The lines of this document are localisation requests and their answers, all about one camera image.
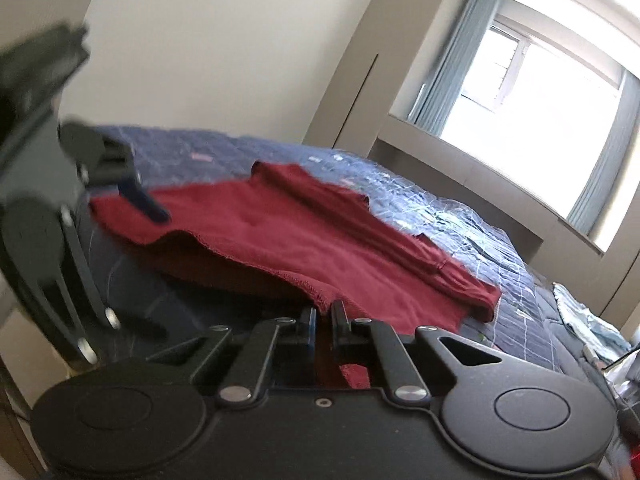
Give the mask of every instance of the window sill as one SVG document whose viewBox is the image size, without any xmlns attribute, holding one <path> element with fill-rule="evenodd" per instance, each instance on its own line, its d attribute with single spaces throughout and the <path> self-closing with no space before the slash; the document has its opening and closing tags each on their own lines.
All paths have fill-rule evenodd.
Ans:
<svg viewBox="0 0 640 480">
<path fill-rule="evenodd" d="M 599 257 L 603 257 L 604 256 L 604 251 L 599 248 L 593 240 L 591 240 L 591 238 L 589 238 L 588 236 L 583 235 L 580 231 L 578 231 L 578 229 L 576 229 L 574 226 L 572 226 L 571 224 L 569 224 L 569 222 L 567 222 L 564 218 L 562 218 L 561 216 L 558 216 L 558 221 L 569 231 L 571 231 L 575 236 L 577 236 L 578 238 L 580 238 L 580 240 L 583 241 L 583 243 L 585 243 L 592 251 L 594 251 Z"/>
</svg>

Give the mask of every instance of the black plastic bracket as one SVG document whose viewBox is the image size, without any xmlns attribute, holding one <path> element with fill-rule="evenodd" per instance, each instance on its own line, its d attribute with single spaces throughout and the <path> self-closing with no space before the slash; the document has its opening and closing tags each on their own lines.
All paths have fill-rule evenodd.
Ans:
<svg viewBox="0 0 640 480">
<path fill-rule="evenodd" d="M 332 342 L 335 360 L 341 364 L 366 365 L 369 341 L 351 331 L 342 300 L 335 300 L 330 307 Z"/>
<path fill-rule="evenodd" d="M 171 219 L 169 212 L 143 189 L 130 146 L 78 122 L 60 126 L 58 139 L 76 162 L 85 186 L 117 186 L 120 195 L 151 221 L 161 224 Z"/>
<path fill-rule="evenodd" d="M 278 337 L 292 332 L 296 321 L 279 317 L 261 321 L 251 332 L 218 389 L 218 401 L 230 408 L 244 408 L 257 402 L 269 383 Z"/>
<path fill-rule="evenodd" d="M 353 330 L 370 338 L 375 358 L 369 373 L 378 375 L 374 382 L 383 385 L 389 400 L 404 406 L 428 406 L 429 389 L 393 327 L 375 319 L 358 319 L 353 321 Z"/>
<path fill-rule="evenodd" d="M 0 171 L 51 114 L 50 102 L 89 58 L 87 29 L 65 23 L 0 52 Z"/>
<path fill-rule="evenodd" d="M 278 338 L 273 375 L 284 384 L 302 387 L 316 385 L 316 323 L 318 311 L 314 306 L 302 309 L 295 332 L 286 331 Z"/>
<path fill-rule="evenodd" d="M 74 368 L 95 365 L 98 355 L 82 318 L 108 330 L 120 323 L 95 289 L 71 212 L 19 198 L 5 206 L 0 235 L 3 270 L 30 316 Z"/>
<path fill-rule="evenodd" d="M 220 357 L 231 341 L 231 330 L 227 326 L 213 326 L 208 337 L 188 361 L 182 365 L 182 373 L 189 384 L 197 384 L 209 370 L 209 367 Z"/>
</svg>

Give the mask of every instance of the window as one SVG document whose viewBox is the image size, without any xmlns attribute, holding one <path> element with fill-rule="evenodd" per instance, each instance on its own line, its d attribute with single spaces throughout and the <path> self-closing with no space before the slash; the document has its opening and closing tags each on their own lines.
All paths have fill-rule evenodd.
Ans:
<svg viewBox="0 0 640 480">
<path fill-rule="evenodd" d="M 442 139 L 566 217 L 607 140 L 619 93 L 564 52 L 494 22 Z"/>
<path fill-rule="evenodd" d="M 462 95 L 496 111 L 513 89 L 529 43 L 514 30 L 494 23 L 482 38 Z"/>
</svg>

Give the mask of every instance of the window frame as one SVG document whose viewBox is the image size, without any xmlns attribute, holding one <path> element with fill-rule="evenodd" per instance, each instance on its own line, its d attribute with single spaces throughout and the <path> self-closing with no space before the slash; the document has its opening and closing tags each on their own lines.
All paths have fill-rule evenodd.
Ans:
<svg viewBox="0 0 640 480">
<path fill-rule="evenodd" d="M 522 68 L 522 63 L 524 62 L 524 57 L 529 49 L 529 45 L 532 43 L 532 39 L 524 36 L 523 34 L 516 32 L 510 27 L 507 27 L 503 23 L 498 20 L 493 20 L 487 31 L 492 30 L 497 34 L 501 34 L 505 38 L 509 38 L 510 40 L 516 41 L 516 50 L 513 53 L 513 57 L 511 58 L 511 62 L 507 67 L 507 72 L 502 79 L 502 83 L 500 84 L 500 88 L 498 89 L 498 93 L 495 98 L 491 102 L 482 102 L 476 96 L 471 94 L 466 94 L 464 89 L 461 92 L 461 95 L 466 97 L 467 99 L 471 99 L 476 104 L 480 105 L 487 110 L 492 112 L 496 112 L 504 103 L 504 100 L 507 96 L 513 91 L 513 88 L 518 79 L 518 74 L 520 73 L 520 69 Z"/>
</svg>

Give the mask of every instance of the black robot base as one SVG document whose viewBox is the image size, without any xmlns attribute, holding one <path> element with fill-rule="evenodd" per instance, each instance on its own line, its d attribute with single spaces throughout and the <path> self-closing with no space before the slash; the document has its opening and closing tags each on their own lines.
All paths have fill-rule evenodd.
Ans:
<svg viewBox="0 0 640 480">
<path fill-rule="evenodd" d="M 332 331 L 370 389 L 313 386 L 308 308 L 65 381 L 33 435 L 59 479 L 603 478 L 615 413 L 594 386 L 435 327 L 349 322 L 339 302 Z"/>
</svg>

